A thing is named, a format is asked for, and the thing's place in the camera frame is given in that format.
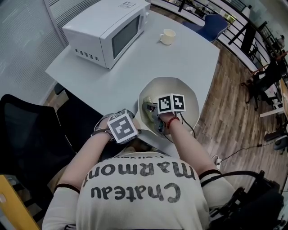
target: wooden floor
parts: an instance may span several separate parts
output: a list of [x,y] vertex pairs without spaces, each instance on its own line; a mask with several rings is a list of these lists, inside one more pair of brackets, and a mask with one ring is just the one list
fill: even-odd
[[[151,10],[163,14],[179,23],[182,18],[151,6]],[[240,83],[247,80],[250,72],[223,45],[215,42],[220,49],[218,64],[210,87],[209,95],[203,107],[196,127],[197,140],[208,150],[211,156],[221,159],[241,148],[266,144],[265,131],[276,129],[275,116],[260,118],[259,114],[271,110],[266,102],[259,101],[259,110],[254,111],[254,102],[245,104],[246,89]],[[261,148],[242,150],[221,163],[222,173],[235,170],[265,171],[267,179],[275,180],[281,186],[287,175],[287,153],[273,150],[273,144]],[[233,176],[227,180],[235,187],[248,188],[251,178]]]

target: white table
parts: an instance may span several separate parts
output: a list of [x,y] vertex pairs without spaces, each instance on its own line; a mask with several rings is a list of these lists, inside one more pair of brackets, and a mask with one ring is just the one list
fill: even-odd
[[[158,41],[164,29],[176,32],[176,40],[166,46]],[[199,110],[212,82],[219,49],[180,23],[150,11],[146,29],[111,69],[81,57],[67,46],[47,68],[52,78],[99,113],[123,108],[136,114],[142,89],[155,77],[177,77],[196,94]],[[173,144],[151,132],[140,139],[159,150],[178,156]]]

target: white microwave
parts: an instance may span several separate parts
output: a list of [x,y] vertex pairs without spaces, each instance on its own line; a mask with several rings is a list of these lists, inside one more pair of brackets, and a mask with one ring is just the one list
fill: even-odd
[[111,69],[144,31],[150,3],[145,0],[101,0],[65,26],[74,53]]

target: microwave window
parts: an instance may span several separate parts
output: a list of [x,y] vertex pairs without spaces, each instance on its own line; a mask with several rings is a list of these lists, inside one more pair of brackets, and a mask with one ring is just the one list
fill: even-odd
[[136,17],[133,21],[131,21],[122,30],[120,30],[112,38],[112,47],[113,47],[114,59],[123,50],[123,48],[131,41],[131,39],[134,38],[134,36],[137,34],[139,18],[140,18],[140,15],[138,17]]

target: blue chair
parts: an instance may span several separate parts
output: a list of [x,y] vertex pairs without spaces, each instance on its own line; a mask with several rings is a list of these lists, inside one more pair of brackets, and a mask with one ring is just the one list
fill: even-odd
[[216,40],[217,37],[227,28],[228,23],[219,14],[209,14],[205,16],[205,25],[199,26],[189,22],[182,22],[182,24],[189,29],[195,31],[203,38],[207,39],[210,42]]

